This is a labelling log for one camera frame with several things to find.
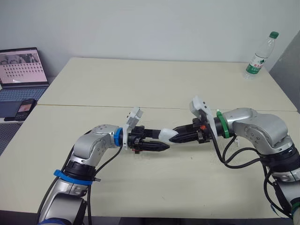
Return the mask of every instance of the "green ring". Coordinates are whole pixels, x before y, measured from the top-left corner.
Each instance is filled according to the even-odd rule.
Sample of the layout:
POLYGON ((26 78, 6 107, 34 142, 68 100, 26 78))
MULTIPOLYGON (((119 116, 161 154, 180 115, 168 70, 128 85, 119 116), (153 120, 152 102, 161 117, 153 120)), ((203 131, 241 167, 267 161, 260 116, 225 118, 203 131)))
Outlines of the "green ring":
POLYGON ((227 127, 227 124, 226 124, 226 121, 225 119, 223 118, 223 115, 221 113, 221 111, 217 110, 217 117, 220 119, 221 121, 221 124, 222 124, 222 127, 223 127, 223 130, 224 130, 224 134, 225 134, 225 138, 229 138, 229 131, 228 131, 228 127, 227 127))

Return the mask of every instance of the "laptop screen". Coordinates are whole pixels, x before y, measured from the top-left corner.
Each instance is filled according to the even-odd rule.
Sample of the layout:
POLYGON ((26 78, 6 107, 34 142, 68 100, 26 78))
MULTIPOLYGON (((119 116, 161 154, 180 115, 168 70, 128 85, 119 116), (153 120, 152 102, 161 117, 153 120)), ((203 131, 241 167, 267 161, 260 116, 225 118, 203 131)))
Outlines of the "laptop screen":
POLYGON ((0 83, 2 86, 48 84, 36 48, 0 51, 0 83))

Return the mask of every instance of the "plastic water bottle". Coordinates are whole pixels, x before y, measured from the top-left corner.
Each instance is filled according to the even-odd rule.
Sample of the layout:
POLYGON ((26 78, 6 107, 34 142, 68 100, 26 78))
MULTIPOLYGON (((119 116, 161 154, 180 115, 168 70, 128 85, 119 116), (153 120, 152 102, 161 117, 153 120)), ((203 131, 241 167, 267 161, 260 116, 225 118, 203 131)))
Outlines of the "plastic water bottle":
POLYGON ((255 52, 255 56, 249 62, 244 73, 246 79, 255 78, 256 74, 263 67, 266 59, 271 55, 275 47, 275 39, 278 35, 278 32, 272 31, 270 36, 259 45, 258 50, 255 52))

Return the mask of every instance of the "bottle label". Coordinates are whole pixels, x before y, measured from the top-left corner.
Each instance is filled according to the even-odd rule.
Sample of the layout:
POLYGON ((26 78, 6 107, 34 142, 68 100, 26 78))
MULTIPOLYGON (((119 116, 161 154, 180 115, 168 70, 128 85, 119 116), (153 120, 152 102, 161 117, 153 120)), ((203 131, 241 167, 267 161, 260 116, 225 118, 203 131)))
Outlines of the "bottle label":
POLYGON ((259 70, 263 67, 266 58, 261 58, 255 55, 250 61, 249 65, 246 68, 246 71, 250 74, 257 74, 259 70))

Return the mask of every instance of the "laptop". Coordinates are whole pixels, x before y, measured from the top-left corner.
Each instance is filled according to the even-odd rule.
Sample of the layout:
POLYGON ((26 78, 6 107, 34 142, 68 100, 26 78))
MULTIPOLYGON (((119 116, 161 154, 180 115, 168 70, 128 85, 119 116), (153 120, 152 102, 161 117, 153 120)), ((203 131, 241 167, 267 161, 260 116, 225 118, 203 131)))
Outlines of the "laptop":
POLYGON ((0 50, 0 118, 15 116, 25 99, 39 100, 49 86, 37 48, 0 50))

